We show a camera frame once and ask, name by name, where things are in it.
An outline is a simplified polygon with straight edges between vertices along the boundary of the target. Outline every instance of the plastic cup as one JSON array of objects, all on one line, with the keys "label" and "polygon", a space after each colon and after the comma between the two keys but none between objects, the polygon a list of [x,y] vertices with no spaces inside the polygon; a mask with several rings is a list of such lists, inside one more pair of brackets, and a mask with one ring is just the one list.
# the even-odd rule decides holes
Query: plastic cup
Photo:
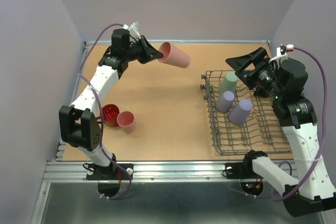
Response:
[{"label": "plastic cup", "polygon": [[135,130],[135,117],[130,111],[121,112],[117,117],[117,122],[126,132]]},{"label": "plastic cup", "polygon": [[225,78],[219,85],[218,92],[223,94],[225,91],[231,91],[234,93],[236,91],[238,77],[234,72],[228,72],[225,75]]},{"label": "plastic cup", "polygon": [[233,124],[242,125],[246,122],[248,115],[253,108],[253,103],[243,99],[229,113],[229,119]]},{"label": "plastic cup", "polygon": [[159,48],[159,52],[163,54],[163,57],[158,59],[161,63],[179,68],[186,68],[190,65],[189,55],[170,42],[163,43]]},{"label": "plastic cup", "polygon": [[228,112],[235,101],[235,94],[231,91],[226,91],[220,95],[216,101],[216,109],[220,112]]},{"label": "plastic cup", "polygon": [[114,104],[108,104],[103,107],[104,123],[109,127],[117,127],[117,117],[119,115],[119,108]]}]

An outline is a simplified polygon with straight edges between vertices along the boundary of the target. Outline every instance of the brown table surface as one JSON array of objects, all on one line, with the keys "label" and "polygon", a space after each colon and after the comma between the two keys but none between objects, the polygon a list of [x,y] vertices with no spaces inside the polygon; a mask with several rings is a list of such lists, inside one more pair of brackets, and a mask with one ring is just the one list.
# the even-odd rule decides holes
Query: brown table surface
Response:
[{"label": "brown table surface", "polygon": [[[229,70],[225,59],[242,56],[258,47],[251,44],[178,45],[191,57],[186,69],[158,61],[142,65],[131,62],[102,105],[119,106],[136,118],[136,129],[123,132],[119,127],[104,127],[103,143],[124,161],[191,161],[241,159],[242,156],[220,156],[212,146],[207,103],[203,100],[201,75],[207,70]],[[83,75],[92,78],[106,45],[98,45],[86,63]],[[85,84],[82,82],[79,94]],[[271,158],[289,159],[291,154],[271,154]],[[67,145],[64,161],[87,161],[78,149]]]}]

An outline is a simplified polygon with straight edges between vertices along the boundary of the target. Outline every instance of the wire basket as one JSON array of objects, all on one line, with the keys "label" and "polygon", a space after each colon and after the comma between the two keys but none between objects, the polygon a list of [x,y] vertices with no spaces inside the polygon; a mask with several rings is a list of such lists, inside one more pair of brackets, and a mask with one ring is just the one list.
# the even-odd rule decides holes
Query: wire basket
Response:
[{"label": "wire basket", "polygon": [[213,146],[222,155],[244,155],[250,150],[264,151],[267,154],[291,153],[289,142],[279,126],[269,98],[256,97],[254,90],[249,90],[238,80],[234,105],[239,100],[249,99],[253,109],[243,125],[229,121],[228,113],[216,110],[215,102],[219,98],[218,87],[229,71],[207,71],[202,75],[205,85],[204,100],[208,103],[209,122]]}]

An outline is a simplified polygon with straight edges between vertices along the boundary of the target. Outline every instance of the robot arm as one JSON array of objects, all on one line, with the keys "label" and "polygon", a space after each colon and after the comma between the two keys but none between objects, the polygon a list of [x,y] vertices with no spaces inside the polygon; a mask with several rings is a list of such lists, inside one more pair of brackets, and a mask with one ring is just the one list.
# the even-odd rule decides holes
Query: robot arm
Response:
[{"label": "robot arm", "polygon": [[163,57],[144,36],[139,35],[138,26],[138,23],[133,23],[113,31],[111,46],[99,61],[91,85],[86,86],[70,106],[62,106],[59,110],[62,140],[85,153],[101,170],[105,168],[113,172],[115,167],[108,157],[113,160],[116,157],[101,143],[102,131],[97,121],[98,103],[92,89],[103,101],[130,61],[137,60],[145,64]]},{"label": "robot arm", "polygon": [[[320,148],[317,138],[317,118],[311,102],[302,95],[308,79],[305,66],[288,58],[293,45],[278,48],[278,56],[287,59],[280,65],[270,64],[264,48],[226,62],[236,71],[237,77],[255,95],[270,97],[277,116],[292,149],[298,171],[298,180],[275,165],[264,152],[247,153],[242,163],[231,166],[227,178],[251,178],[260,175],[283,196],[281,200],[292,216],[336,208],[336,189],[328,176],[322,156],[309,175],[309,170]],[[246,70],[253,64],[254,70]],[[291,192],[299,187],[296,193]]]}]

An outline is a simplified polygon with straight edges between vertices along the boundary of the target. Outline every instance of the wall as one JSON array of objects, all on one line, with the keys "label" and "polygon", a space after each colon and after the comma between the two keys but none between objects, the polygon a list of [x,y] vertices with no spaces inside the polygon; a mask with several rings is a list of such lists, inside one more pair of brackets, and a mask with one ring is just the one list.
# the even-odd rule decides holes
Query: wall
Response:
[{"label": "wall", "polygon": [[[138,20],[150,39],[270,39],[293,0],[63,0],[84,41]],[[106,33],[103,40],[110,40]]]},{"label": "wall", "polygon": [[61,0],[0,0],[0,223],[30,223],[83,43]]},{"label": "wall", "polygon": [[[281,25],[275,33],[271,50],[274,54],[280,44],[293,43],[302,47],[321,61],[327,75],[328,110],[327,110],[327,144],[324,160],[329,175],[336,184],[335,164],[335,131],[336,121],[336,72],[335,72],[335,41],[336,41],[336,0],[295,0],[288,10]],[[305,95],[314,104],[319,119],[319,136],[321,136],[321,112],[323,86],[319,68],[313,60],[300,52],[291,54],[306,65],[309,79],[305,87]]]}]

